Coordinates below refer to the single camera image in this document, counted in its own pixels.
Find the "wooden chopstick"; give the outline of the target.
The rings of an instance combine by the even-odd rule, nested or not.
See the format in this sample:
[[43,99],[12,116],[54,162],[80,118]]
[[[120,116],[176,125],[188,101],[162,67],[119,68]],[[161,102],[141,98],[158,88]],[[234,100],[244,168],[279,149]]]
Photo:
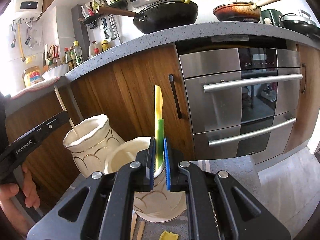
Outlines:
[[137,240],[142,240],[144,228],[145,228],[145,221],[141,221],[141,223],[139,225],[139,230],[137,233]]
[[[64,111],[67,111],[67,108],[65,107],[65,104],[64,104],[64,102],[63,102],[63,100],[62,100],[62,98],[61,98],[60,92],[59,92],[59,90],[58,90],[58,88],[57,88],[56,86],[54,86],[54,91],[55,91],[55,95],[56,95],[56,97],[57,97],[57,99],[58,99],[58,102],[59,102],[60,106],[62,107],[62,109],[63,109]],[[72,127],[72,130],[74,131],[76,137],[79,137],[79,136],[78,136],[78,133],[77,133],[77,131],[76,131],[76,129],[75,129],[75,125],[74,125],[74,123],[73,123],[73,121],[72,121],[71,118],[69,119],[69,123],[70,123],[70,125],[71,125],[71,127]]]
[[135,227],[136,227],[136,221],[137,221],[137,214],[135,213],[135,211],[133,211],[132,220],[131,220],[130,240],[133,240],[133,236],[135,233]]

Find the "yellow plastic utensil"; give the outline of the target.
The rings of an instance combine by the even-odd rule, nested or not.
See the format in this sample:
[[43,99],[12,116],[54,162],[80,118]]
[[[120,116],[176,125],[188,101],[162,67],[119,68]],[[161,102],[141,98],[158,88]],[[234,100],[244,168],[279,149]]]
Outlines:
[[163,96],[161,87],[155,85],[155,138],[156,138],[156,169],[163,163]]
[[178,240],[179,234],[175,234],[173,232],[168,232],[164,230],[159,237],[159,240]]

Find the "white red trimmed cloth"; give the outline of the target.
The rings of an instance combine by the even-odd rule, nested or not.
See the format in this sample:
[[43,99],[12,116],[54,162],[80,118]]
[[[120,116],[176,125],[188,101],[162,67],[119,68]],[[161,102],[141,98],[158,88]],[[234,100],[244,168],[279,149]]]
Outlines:
[[44,81],[38,82],[38,83],[36,83],[34,85],[31,85],[30,87],[27,87],[27,88],[25,88],[23,90],[20,90],[17,94],[11,95],[10,99],[14,100],[14,99],[17,99],[17,98],[21,97],[25,93],[36,92],[36,91],[42,90],[44,88],[47,88],[47,87],[55,84],[59,79],[60,79],[59,77],[54,77],[54,78],[49,79],[49,80],[44,80]]

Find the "grey striped table cloth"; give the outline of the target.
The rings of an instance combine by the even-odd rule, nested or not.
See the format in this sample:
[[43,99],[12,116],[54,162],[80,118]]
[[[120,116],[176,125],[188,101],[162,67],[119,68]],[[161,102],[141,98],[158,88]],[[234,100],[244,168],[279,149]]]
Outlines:
[[153,190],[134,190],[130,204],[119,206],[142,219],[168,222],[188,213],[186,231],[191,239],[255,239],[264,207],[234,176],[255,164],[250,156],[199,160],[182,166],[179,153],[169,152],[170,167],[156,177]]

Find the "white ceramic utensil holder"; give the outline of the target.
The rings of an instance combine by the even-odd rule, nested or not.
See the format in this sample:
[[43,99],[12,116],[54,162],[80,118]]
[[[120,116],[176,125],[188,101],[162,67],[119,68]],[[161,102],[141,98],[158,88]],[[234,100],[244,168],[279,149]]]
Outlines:
[[[63,145],[87,178],[93,172],[117,172],[123,165],[135,160],[139,151],[149,147],[150,137],[137,137],[125,142],[110,126],[108,116],[101,114],[85,119],[69,131]],[[164,223],[180,216],[186,210],[185,194],[169,192],[165,184],[165,171],[155,172],[151,192],[137,192],[133,209],[144,220]]]

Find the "peanut butter jar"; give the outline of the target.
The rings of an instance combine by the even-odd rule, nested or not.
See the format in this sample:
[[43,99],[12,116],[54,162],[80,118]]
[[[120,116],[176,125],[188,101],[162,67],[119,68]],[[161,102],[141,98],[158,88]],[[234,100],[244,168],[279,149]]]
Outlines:
[[42,81],[42,76],[39,66],[33,66],[24,70],[22,78],[25,87],[28,88]]

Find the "red cap sauce bottle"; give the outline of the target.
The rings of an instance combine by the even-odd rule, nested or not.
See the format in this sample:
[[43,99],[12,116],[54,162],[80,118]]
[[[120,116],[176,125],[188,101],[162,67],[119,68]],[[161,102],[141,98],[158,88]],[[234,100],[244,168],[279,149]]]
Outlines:
[[65,63],[68,64],[69,70],[72,70],[73,67],[74,67],[73,66],[73,60],[71,58],[71,54],[70,54],[70,51],[69,51],[68,47],[65,47],[64,51],[65,51]]

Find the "white jug red cap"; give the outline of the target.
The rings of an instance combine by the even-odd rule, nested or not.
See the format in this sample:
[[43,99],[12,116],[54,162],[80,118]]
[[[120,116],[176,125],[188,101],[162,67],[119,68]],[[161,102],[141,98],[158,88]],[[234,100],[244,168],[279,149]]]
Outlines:
[[101,48],[99,47],[99,44],[97,44],[96,41],[93,41],[90,45],[89,45],[89,55],[88,55],[88,59],[93,58],[96,55],[99,55],[101,53]]

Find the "yellow mustard jar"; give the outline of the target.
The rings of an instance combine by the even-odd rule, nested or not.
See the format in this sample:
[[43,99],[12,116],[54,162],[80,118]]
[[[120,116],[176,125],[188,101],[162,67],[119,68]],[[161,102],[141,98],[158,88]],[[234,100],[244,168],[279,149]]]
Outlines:
[[107,40],[102,40],[101,42],[101,49],[102,51],[107,51],[110,48]]

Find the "stainless steel oven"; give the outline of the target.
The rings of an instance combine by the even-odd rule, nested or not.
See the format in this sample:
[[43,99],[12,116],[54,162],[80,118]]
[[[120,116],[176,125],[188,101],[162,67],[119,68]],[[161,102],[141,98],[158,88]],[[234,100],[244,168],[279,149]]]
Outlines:
[[251,155],[259,164],[284,152],[303,77],[297,51],[207,38],[176,49],[196,159]]

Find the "hanging ladle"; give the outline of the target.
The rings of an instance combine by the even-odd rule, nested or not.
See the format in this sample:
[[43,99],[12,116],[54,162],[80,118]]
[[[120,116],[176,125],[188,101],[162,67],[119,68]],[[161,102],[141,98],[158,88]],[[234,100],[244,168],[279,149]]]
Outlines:
[[108,18],[111,25],[111,31],[112,31],[111,41],[113,41],[118,37],[118,32],[117,32],[116,23],[114,21],[113,15],[109,15]]

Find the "white water heater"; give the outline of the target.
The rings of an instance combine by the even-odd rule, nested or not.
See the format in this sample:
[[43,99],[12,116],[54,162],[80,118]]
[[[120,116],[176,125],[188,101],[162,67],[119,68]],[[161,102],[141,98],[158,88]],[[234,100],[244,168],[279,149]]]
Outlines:
[[43,0],[16,0],[16,20],[20,18],[37,20],[42,14]]

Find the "brown frying pan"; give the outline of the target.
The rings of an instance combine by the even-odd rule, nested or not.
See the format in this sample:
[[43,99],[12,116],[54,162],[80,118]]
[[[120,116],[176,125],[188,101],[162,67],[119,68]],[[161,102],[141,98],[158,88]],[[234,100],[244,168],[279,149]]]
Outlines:
[[213,9],[213,14],[220,22],[253,22],[258,23],[261,7],[281,0],[263,0],[261,2],[232,2]]

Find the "green kettle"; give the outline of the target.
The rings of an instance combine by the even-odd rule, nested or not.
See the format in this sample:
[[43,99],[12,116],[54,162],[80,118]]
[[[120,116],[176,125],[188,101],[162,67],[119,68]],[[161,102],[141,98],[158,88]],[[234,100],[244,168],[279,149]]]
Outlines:
[[267,9],[261,12],[261,18],[264,24],[280,26],[282,13],[276,9]]

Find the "red handled scissors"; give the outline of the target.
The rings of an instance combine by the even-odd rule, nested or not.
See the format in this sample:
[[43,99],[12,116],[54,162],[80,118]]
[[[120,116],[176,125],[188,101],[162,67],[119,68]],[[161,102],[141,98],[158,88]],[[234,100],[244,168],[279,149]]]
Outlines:
[[51,45],[49,48],[49,56],[53,60],[59,57],[59,48],[57,45]]

